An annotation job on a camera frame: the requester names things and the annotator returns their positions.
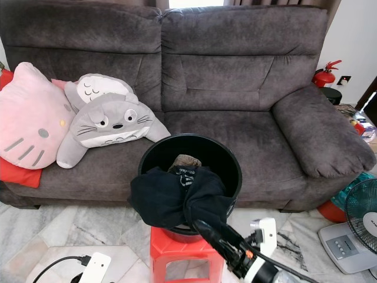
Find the black bucket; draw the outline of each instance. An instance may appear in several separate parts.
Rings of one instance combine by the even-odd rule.
[[[180,154],[198,158],[202,166],[209,167],[221,178],[226,188],[226,196],[234,199],[228,209],[227,217],[229,217],[241,190],[242,173],[234,154],[218,141],[197,134],[176,134],[167,137],[147,150],[141,158],[138,174],[145,174],[157,166],[168,171]],[[180,242],[194,242],[201,239],[197,231],[191,230],[185,224],[174,227],[170,231],[173,233],[166,231],[166,234]]]

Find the gray plush toy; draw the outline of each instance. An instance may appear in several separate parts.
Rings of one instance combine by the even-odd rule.
[[[107,93],[84,104],[61,143],[57,163],[74,167],[91,147],[146,137],[157,142],[170,136],[166,127],[137,97]]]
[[[101,74],[83,75],[77,83],[64,85],[64,92],[76,113],[93,99],[106,93],[117,93],[127,97],[129,102],[138,103],[133,89],[124,81]]]

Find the white device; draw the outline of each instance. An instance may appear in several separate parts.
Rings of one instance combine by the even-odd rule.
[[[80,283],[102,283],[110,262],[109,256],[95,252],[82,273]]]
[[[363,217],[364,227],[377,235],[377,213],[369,212]],[[377,266],[377,255],[362,245],[348,224],[340,223],[322,228],[319,239],[332,261],[344,274],[352,274]]]
[[[253,221],[250,223],[250,227],[252,232],[254,232],[256,229],[262,230],[263,242],[260,243],[260,252],[263,255],[270,257],[277,247],[275,219],[263,218],[261,220]],[[245,275],[244,282],[253,282],[255,275],[258,273],[258,270],[263,264],[264,259],[258,257]]]

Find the red fire extinguisher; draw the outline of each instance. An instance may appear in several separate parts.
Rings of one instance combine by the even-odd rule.
[[[335,81],[335,76],[331,73],[331,70],[338,70],[338,68],[335,68],[333,66],[340,62],[342,62],[342,60],[328,62],[326,64],[325,70],[319,69],[316,71],[312,82],[315,83],[318,87],[325,87],[327,84],[332,84]]]

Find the curtain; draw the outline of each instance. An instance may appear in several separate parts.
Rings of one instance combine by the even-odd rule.
[[[157,7],[162,12],[169,9],[169,0],[84,0],[84,1],[98,1],[107,3],[119,3],[131,6],[150,6]]]
[[[313,5],[328,10],[328,29],[340,0],[224,0],[224,5]]]

